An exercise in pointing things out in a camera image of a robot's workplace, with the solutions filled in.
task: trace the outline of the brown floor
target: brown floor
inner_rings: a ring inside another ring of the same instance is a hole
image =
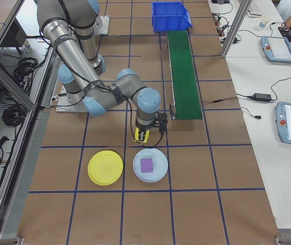
[[[172,101],[167,38],[153,32],[151,1],[100,2],[109,35],[98,38],[104,81],[130,67]],[[208,3],[187,2],[190,42],[202,100],[236,96]],[[51,112],[19,228],[24,244],[264,245],[278,234],[237,100],[203,108],[203,120],[174,120],[157,147],[166,176],[145,183],[133,172],[142,148],[129,131],[126,104],[99,118]],[[151,130],[149,145],[159,137]],[[98,186],[87,175],[91,157],[117,152],[121,178]]]

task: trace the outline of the power adapter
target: power adapter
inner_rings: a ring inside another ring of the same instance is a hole
[[[225,41],[226,41],[226,37],[225,37],[225,38],[222,38],[222,39],[220,40],[221,43],[225,43]],[[238,39],[237,39],[236,37],[233,39],[232,44],[235,44],[235,43],[238,43]]]
[[[267,93],[254,93],[252,96],[247,96],[247,98],[262,102],[270,102],[272,100],[271,95]]]

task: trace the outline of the metal frame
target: metal frame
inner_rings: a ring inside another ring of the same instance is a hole
[[[23,238],[0,239],[0,245],[23,245]]]
[[[276,245],[281,245],[281,244],[291,245],[291,239],[284,238],[284,237],[281,237],[281,236],[275,237],[274,241],[275,241]]]
[[[21,90],[13,79],[0,67],[0,83],[10,91],[18,101],[27,109],[34,111],[36,105],[30,100],[29,96]]]
[[[239,28],[241,27],[241,24],[245,18],[245,15],[247,14],[247,10],[249,6],[251,5],[252,0],[243,0],[237,13],[236,17],[233,20],[232,26],[230,28],[230,31],[228,32],[227,38],[225,43],[223,44],[222,51],[221,51],[221,57],[226,58],[227,53],[233,44],[234,38],[237,35],[237,32]]]

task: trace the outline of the blue bin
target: blue bin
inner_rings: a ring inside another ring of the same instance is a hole
[[[181,2],[152,2],[152,26],[154,32],[193,27],[190,14]]]

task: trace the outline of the white table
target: white table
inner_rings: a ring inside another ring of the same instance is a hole
[[[263,15],[269,16],[271,22],[282,22],[273,3],[267,0],[253,0]],[[231,0],[233,11],[225,16],[230,23],[237,12],[239,3]],[[230,5],[210,4],[212,12],[223,13],[231,9]],[[241,30],[250,30],[262,36],[271,34],[269,27],[257,28],[260,18],[245,17]],[[272,25],[273,36],[280,36],[277,27]],[[237,93],[252,95],[268,93],[275,99],[270,86],[280,79],[291,77],[291,64],[271,63],[261,49],[260,38],[249,32],[239,32],[242,41],[233,44],[227,54],[227,64]],[[274,86],[278,101],[291,102],[291,80],[279,82]],[[251,138],[255,156],[266,187],[273,215],[279,229],[291,229],[291,144],[282,143],[277,134],[275,103],[259,103],[240,99],[240,105],[246,107],[253,115],[262,119],[251,118],[244,112],[245,123]]]

